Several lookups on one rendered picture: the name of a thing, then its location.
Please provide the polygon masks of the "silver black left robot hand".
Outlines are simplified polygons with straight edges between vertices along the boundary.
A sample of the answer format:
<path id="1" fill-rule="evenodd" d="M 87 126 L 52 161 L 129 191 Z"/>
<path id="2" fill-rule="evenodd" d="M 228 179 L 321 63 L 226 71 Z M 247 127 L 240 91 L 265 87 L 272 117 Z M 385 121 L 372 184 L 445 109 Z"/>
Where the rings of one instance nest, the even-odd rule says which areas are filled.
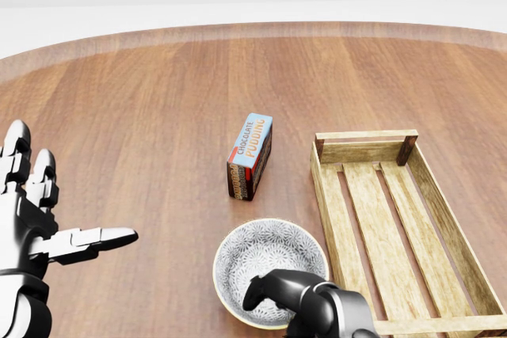
<path id="1" fill-rule="evenodd" d="M 32 164 L 31 153 L 29 127 L 14 120 L 0 147 L 0 274 L 42 278 L 52 262 L 92 260 L 137 241 L 128 227 L 61 230 L 52 213 L 59 198 L 55 157 L 42 149 Z"/>

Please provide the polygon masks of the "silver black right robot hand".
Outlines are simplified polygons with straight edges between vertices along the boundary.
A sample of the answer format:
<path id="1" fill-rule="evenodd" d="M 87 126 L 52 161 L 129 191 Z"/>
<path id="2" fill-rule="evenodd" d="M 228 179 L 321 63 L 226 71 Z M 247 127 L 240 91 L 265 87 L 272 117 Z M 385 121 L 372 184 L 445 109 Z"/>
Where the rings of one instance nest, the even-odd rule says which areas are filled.
<path id="1" fill-rule="evenodd" d="M 292 311 L 284 338 L 380 338 L 365 297 L 310 272 L 274 269 L 250 280 L 242 308 L 265 299 Z"/>

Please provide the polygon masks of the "patterned black white bowl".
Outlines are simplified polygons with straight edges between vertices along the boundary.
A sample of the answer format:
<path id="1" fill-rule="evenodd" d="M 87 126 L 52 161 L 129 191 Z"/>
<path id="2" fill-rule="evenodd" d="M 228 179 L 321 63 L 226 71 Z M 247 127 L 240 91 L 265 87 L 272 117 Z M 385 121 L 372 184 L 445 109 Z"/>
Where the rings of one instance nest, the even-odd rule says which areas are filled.
<path id="1" fill-rule="evenodd" d="M 321 245 L 304 228 L 281 218 L 256 218 L 234 228 L 217 248 L 212 278 L 225 309 L 254 328 L 287 328 L 294 313 L 276 307 L 269 299 L 253 311 L 242 308 L 250 280 L 273 269 L 298 270 L 326 280 L 330 278 Z"/>

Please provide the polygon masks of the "wooden slat tray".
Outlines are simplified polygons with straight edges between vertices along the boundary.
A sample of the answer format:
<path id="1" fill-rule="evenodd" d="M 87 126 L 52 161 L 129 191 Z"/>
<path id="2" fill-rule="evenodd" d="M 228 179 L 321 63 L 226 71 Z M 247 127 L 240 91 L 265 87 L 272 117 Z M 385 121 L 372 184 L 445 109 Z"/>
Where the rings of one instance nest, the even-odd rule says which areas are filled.
<path id="1" fill-rule="evenodd" d="M 507 338 L 507 311 L 415 130 L 318 133 L 314 180 L 334 280 L 390 338 Z"/>

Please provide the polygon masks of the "chocolate pudding box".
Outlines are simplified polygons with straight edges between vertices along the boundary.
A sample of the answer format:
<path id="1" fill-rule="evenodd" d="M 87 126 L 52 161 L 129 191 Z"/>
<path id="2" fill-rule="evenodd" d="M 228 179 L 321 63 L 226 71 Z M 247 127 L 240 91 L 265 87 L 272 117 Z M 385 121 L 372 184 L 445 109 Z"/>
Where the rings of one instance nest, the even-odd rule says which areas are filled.
<path id="1" fill-rule="evenodd" d="M 269 159 L 273 140 L 273 118 L 250 113 L 227 159 L 230 197 L 251 201 Z"/>

